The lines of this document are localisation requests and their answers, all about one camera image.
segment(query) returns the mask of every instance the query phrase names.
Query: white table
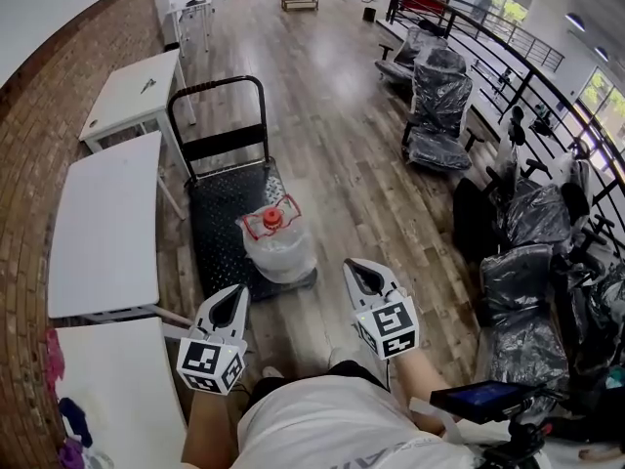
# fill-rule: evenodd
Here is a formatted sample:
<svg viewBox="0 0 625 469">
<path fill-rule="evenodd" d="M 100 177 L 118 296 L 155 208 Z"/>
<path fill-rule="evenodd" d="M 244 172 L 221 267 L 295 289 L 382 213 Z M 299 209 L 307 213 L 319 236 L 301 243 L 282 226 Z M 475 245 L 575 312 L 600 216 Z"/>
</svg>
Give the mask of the white table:
<svg viewBox="0 0 625 469">
<path fill-rule="evenodd" d="M 70 398 L 85 412 L 92 450 L 105 453 L 119 469 L 180 467 L 187 427 L 160 319 L 59 328 L 57 333 L 65 362 L 57 397 Z"/>
<path fill-rule="evenodd" d="M 158 314 L 192 324 L 156 305 L 160 142 L 160 133 L 153 132 L 69 167 L 50 254 L 50 318 L 103 321 Z"/>
<path fill-rule="evenodd" d="M 208 35 L 209 35 L 209 16 L 212 14 L 213 0 L 195 0 L 195 5 L 187 5 L 187 2 L 174 2 L 171 4 L 171 9 L 168 14 L 172 15 L 172 21 L 174 22 L 174 31 L 176 37 L 182 36 L 180 30 L 180 13 L 184 14 L 190 11 L 199 11 L 202 18 L 202 30 L 204 32 L 204 49 L 208 52 Z"/>
<path fill-rule="evenodd" d="M 100 139 L 155 119 L 174 163 L 185 180 L 188 179 L 190 175 L 167 116 L 174 75 L 180 89 L 187 87 L 179 54 L 179 50 L 166 52 L 111 73 L 91 108 L 79 140 L 97 152 L 102 150 Z M 195 123 L 190 97 L 186 96 L 185 100 L 189 121 Z"/>
</svg>

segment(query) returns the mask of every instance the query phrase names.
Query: metal railing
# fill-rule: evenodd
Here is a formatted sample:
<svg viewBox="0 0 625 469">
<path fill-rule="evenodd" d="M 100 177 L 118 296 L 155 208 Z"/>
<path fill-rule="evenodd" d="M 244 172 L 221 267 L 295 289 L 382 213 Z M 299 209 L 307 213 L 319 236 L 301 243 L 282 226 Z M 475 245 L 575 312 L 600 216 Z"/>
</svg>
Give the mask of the metal railing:
<svg viewBox="0 0 625 469">
<path fill-rule="evenodd" d="M 442 0 L 391 0 L 386 15 L 390 29 L 398 25 L 408 28 L 423 19 L 433 21 L 444 29 L 444 37 L 449 48 L 463 55 L 471 65 L 469 72 L 474 78 L 474 89 L 479 87 L 478 97 L 484 99 L 486 106 L 486 109 L 477 109 L 478 114 L 481 111 L 482 120 L 487 121 L 484 112 L 488 110 L 497 118 L 495 123 L 501 123 L 505 113 L 513 106 L 519 105 L 526 114 L 529 112 L 535 116 L 534 123 L 526 129 L 529 133 L 523 146 L 531 153 L 533 159 L 544 163 L 548 168 L 551 165 L 551 169 L 554 170 L 558 168 L 557 158 L 566 151 L 576 147 L 589 147 L 595 149 L 607 162 L 611 175 L 592 166 L 594 174 L 592 213 L 598 213 L 599 216 L 612 221 L 614 228 L 605 227 L 602 220 L 595 219 L 590 221 L 590 226 L 595 233 L 609 241 L 614 254 L 620 258 L 621 250 L 625 248 L 625 221 L 621 216 L 621 210 L 625 210 L 625 160 L 597 120 L 591 118 L 586 121 L 538 69 L 535 65 L 536 60 L 531 57 L 535 54 L 533 51 L 536 44 L 532 43 L 524 51 L 519 50 L 519 47 L 511 43 L 512 38 L 504 40 L 483 22 L 474 20 Z M 481 35 L 489 40 L 479 40 Z M 553 55 L 553 49 L 545 54 L 547 57 Z M 509 80 L 502 80 L 504 68 L 511 71 Z M 536 122 L 546 119 L 544 113 L 537 112 L 535 108 L 537 103 L 542 104 L 556 120 L 553 129 L 547 125 L 549 137 L 536 132 Z M 568 115 L 573 116 L 581 127 L 578 134 L 572 133 L 569 126 L 564 123 L 564 118 Z M 497 131 L 490 128 L 499 139 Z M 555 177 L 553 174 L 547 172 L 550 179 Z"/>
<path fill-rule="evenodd" d="M 443 16 L 437 15 L 437 18 L 444 18 L 444 14 L 447 14 L 446 9 L 454 9 L 455 11 L 461 12 L 471 17 L 487 30 L 492 31 L 498 38 L 519 52 L 524 59 L 538 64 L 547 70 L 556 71 L 564 59 L 563 54 L 540 38 L 520 28 L 514 22 L 507 21 L 486 9 L 465 2 L 464 0 L 437 1 L 445 5 Z M 479 39 L 480 34 L 481 31 L 477 29 L 475 32 L 476 40 Z"/>
</svg>

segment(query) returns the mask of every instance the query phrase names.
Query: cable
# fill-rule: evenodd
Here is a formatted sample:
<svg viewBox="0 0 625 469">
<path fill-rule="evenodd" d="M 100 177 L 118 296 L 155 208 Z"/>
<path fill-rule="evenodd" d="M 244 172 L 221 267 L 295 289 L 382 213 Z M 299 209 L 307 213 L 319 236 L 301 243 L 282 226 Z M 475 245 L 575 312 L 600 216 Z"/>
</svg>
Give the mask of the cable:
<svg viewBox="0 0 625 469">
<path fill-rule="evenodd" d="M 389 372 L 389 368 L 391 366 L 391 360 L 387 360 L 387 391 L 391 392 L 391 375 Z"/>
<path fill-rule="evenodd" d="M 234 391 L 235 393 L 245 393 L 249 398 L 252 398 L 252 394 L 248 391 L 248 389 L 242 383 L 234 384 L 234 386 L 232 386 L 232 389 L 230 390 Z"/>
</svg>

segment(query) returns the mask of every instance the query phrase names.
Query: shoe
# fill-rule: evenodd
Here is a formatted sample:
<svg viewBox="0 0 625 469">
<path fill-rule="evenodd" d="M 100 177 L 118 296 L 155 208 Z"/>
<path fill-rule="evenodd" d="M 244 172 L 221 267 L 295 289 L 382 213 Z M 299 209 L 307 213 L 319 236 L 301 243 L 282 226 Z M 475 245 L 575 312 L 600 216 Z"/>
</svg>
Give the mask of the shoe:
<svg viewBox="0 0 625 469">
<path fill-rule="evenodd" d="M 275 377 L 278 379 L 283 379 L 284 375 L 282 375 L 277 368 L 274 368 L 273 366 L 266 366 L 265 368 L 263 368 L 263 378 L 264 379 L 269 379 L 270 377 Z"/>
<path fill-rule="evenodd" d="M 330 353 L 330 359 L 328 360 L 328 370 L 333 366 L 336 366 L 340 362 L 347 362 L 349 360 L 353 362 L 358 362 L 357 359 L 354 357 L 354 353 L 352 353 L 349 349 L 334 348 L 332 350 L 332 353 Z"/>
</svg>

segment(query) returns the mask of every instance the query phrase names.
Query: window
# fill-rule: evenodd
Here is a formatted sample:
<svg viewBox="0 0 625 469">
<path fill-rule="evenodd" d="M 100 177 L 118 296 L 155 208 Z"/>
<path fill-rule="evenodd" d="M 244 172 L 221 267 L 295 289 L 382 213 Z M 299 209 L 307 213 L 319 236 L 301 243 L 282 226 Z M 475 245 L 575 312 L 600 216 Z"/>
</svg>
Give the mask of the window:
<svg viewBox="0 0 625 469">
<path fill-rule="evenodd" d="M 592 116 L 599 122 L 618 151 L 625 156 L 625 97 L 600 69 L 596 68 L 593 76 L 588 80 L 579 99 L 575 102 L 575 109 L 584 121 L 590 121 Z M 574 136 L 582 131 L 582 127 L 570 113 L 563 122 Z M 588 134 L 584 134 L 582 139 L 590 143 Z M 592 145 L 591 150 L 593 164 L 601 170 L 607 170 L 605 158 Z M 604 151 L 607 157 L 611 157 L 607 149 Z"/>
<path fill-rule="evenodd" d="M 592 114 L 595 114 L 604 103 L 612 87 L 612 82 L 597 68 L 584 87 L 580 101 Z"/>
</svg>

